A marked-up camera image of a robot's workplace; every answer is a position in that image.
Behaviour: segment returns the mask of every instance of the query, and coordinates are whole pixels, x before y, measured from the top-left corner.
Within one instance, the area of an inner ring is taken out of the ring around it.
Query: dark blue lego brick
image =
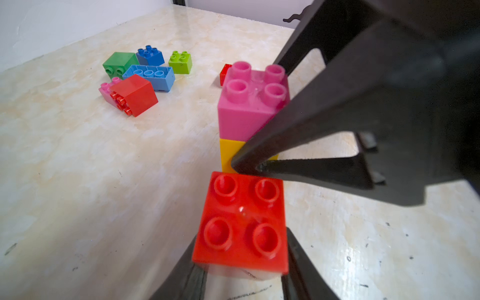
[[[131,65],[123,74],[123,79],[125,80],[134,74],[150,81],[155,91],[168,92],[175,81],[172,67]]]
[[[145,49],[138,49],[136,55],[138,63],[143,66],[161,66],[165,63],[162,52],[150,45],[145,46]]]

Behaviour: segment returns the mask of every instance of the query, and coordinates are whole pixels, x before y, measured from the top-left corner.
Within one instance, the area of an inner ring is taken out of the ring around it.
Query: lime green lego brick
[[[120,77],[128,70],[131,65],[138,65],[138,59],[135,53],[114,52],[107,61],[103,63],[103,67],[107,75],[112,79],[113,77]]]
[[[179,53],[178,51],[173,51],[168,65],[173,68],[175,74],[190,74],[192,69],[192,57],[187,51]]]

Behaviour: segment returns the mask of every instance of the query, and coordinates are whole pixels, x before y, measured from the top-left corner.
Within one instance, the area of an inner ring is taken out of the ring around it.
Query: small red lego brick
[[[288,274],[283,181],[213,172],[192,260],[217,275]]]
[[[229,65],[227,63],[225,64],[225,66],[223,66],[222,72],[220,72],[220,86],[223,86],[223,82],[225,81],[225,76],[227,75],[227,71],[231,66],[232,65]]]
[[[128,116],[137,117],[158,103],[150,81],[136,74],[115,84],[110,90],[110,96],[118,102],[117,107]]]

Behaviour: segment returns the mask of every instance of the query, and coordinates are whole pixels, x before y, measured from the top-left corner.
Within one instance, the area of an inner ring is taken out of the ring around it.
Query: stacked lego bricks
[[[218,128],[222,171],[236,173],[231,167],[232,157],[290,102],[288,77],[279,65],[253,71],[249,63],[238,61],[225,65],[220,81],[223,88],[218,101]]]
[[[158,103],[155,91],[171,90],[175,73],[189,74],[192,69],[192,57],[187,51],[174,51],[169,67],[162,67],[164,63],[162,52],[150,45],[137,53],[114,52],[103,64],[112,82],[103,83],[99,91],[105,101],[137,117]]]
[[[283,181],[213,172],[192,260],[216,275],[287,274]]]

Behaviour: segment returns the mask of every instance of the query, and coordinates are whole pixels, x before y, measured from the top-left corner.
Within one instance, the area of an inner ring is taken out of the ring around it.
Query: tabletop
[[[0,73],[0,298],[148,299],[196,234],[221,170],[225,63],[263,70],[292,29],[171,5]],[[102,63],[152,45],[190,74],[137,118],[108,104]],[[313,50],[292,96],[324,68]],[[356,153],[341,132],[280,159]],[[477,299],[480,202],[464,180],[399,207],[285,182],[287,226],[343,300]],[[280,279],[208,276],[205,299],[282,299]]]

